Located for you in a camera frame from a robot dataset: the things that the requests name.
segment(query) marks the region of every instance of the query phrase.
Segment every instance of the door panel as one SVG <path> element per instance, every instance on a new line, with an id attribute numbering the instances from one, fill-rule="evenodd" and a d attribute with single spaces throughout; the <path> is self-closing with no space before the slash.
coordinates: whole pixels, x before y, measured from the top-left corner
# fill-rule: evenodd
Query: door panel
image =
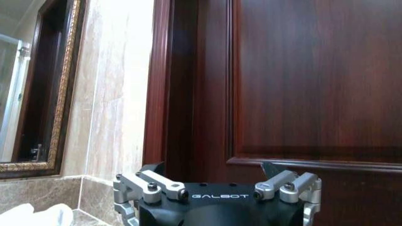
<path id="1" fill-rule="evenodd" d="M 197 7 L 192 149 L 176 179 L 255 183 L 270 160 L 320 176 L 315 225 L 402 225 L 402 2 Z"/>
<path id="2" fill-rule="evenodd" d="M 235 2 L 235 152 L 402 162 L 402 1 Z"/>

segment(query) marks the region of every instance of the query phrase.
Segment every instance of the marble wall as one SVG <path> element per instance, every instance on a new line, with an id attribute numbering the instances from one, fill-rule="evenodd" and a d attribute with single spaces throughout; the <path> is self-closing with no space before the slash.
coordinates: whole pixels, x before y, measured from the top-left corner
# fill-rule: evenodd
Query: marble wall
<path id="1" fill-rule="evenodd" d="M 151 0 L 88 0 L 64 176 L 140 168 L 152 13 Z"/>
<path id="2" fill-rule="evenodd" d="M 10 208 L 30 203 L 34 211 L 64 203 L 77 209 L 81 178 L 43 178 L 0 183 L 0 214 Z"/>

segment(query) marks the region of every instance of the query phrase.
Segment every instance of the bolt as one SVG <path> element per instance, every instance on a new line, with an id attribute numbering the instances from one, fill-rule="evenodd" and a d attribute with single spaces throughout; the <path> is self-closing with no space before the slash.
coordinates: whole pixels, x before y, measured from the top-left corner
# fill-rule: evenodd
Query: bolt
<path id="1" fill-rule="evenodd" d="M 284 189 L 288 190 L 288 191 L 294 191 L 295 190 L 295 185 L 294 183 L 291 182 L 287 182 L 284 185 L 283 185 Z"/>
<path id="2" fill-rule="evenodd" d="M 179 201 L 185 201 L 188 199 L 188 191 L 185 189 L 181 189 L 179 191 Z"/>
<path id="3" fill-rule="evenodd" d="M 157 190 L 157 185 L 155 182 L 148 183 L 148 190 L 152 192 Z"/>
<path id="4" fill-rule="evenodd" d="M 254 191 L 252 197 L 255 200 L 260 201 L 264 196 L 259 191 Z"/>

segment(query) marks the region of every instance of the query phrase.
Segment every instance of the white cloth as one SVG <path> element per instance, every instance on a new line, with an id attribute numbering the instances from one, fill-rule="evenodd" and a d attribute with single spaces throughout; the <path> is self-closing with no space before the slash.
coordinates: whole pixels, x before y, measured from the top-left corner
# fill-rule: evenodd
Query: white cloth
<path id="1" fill-rule="evenodd" d="M 73 212 L 65 204 L 36 213 L 30 204 L 22 204 L 0 215 L 1 226 L 69 226 L 72 221 Z"/>

